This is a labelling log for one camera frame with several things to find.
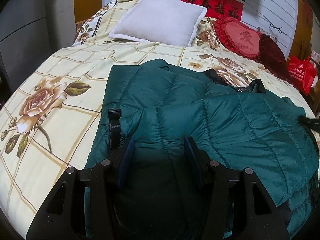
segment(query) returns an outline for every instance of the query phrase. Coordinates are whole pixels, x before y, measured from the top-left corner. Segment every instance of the heart pillow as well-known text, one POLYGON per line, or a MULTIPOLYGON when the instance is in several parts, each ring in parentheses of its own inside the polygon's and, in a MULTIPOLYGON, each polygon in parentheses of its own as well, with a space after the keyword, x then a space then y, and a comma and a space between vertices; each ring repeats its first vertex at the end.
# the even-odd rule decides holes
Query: heart pillow
POLYGON ((220 16, 215 24, 220 42, 230 51, 257 60, 259 55, 260 33, 231 17, 220 16))

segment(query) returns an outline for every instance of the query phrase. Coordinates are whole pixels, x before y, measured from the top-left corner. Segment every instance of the wall outlet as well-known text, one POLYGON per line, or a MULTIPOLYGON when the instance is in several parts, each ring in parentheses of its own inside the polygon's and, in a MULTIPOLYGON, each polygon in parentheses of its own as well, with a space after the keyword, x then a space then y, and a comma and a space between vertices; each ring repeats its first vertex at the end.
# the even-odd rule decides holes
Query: wall outlet
POLYGON ((266 30, 264 30, 260 27, 258 28, 258 32, 261 32, 262 34, 269 36, 275 43, 277 43, 277 37, 275 35, 271 34, 270 32, 267 32, 266 30))

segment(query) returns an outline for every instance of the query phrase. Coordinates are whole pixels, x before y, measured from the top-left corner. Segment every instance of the dark red cushion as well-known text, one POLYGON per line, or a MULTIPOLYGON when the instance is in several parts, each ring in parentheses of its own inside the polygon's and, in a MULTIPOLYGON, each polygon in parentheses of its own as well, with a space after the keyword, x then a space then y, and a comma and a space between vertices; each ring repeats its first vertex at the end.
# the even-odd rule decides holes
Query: dark red cushion
POLYGON ((292 78, 287 70, 285 57, 279 46, 267 35, 260 37, 260 49, 257 62, 263 64, 277 78, 293 84, 292 78))

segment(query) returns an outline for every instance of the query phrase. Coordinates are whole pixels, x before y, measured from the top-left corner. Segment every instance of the red plastic bag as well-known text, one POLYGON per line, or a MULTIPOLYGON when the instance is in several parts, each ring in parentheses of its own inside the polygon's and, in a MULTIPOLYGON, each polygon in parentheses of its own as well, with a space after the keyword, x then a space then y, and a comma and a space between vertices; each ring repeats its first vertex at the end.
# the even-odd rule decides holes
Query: red plastic bag
POLYGON ((296 87, 305 95, 309 94, 313 80, 317 75, 314 66, 310 63, 310 57, 300 61, 297 57, 292 56, 288 71, 296 87))

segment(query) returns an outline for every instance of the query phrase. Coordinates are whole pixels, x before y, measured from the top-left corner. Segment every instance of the black bracket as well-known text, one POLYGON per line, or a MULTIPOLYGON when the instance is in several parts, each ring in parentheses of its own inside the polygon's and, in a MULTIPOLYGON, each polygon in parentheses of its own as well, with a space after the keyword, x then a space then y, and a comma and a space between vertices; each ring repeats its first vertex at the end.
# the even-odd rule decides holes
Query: black bracket
POLYGON ((227 169, 199 150, 192 137, 185 140, 185 155, 198 188, 212 187, 207 215, 196 239, 223 239, 231 188, 235 197, 234 221, 227 240, 290 239, 278 208, 251 168, 227 169))
POLYGON ((94 239, 119 240, 112 193, 124 183, 133 152, 134 139, 128 136, 121 148, 92 168, 68 167, 42 203, 26 240, 92 240, 85 234, 85 187, 90 187, 94 239))

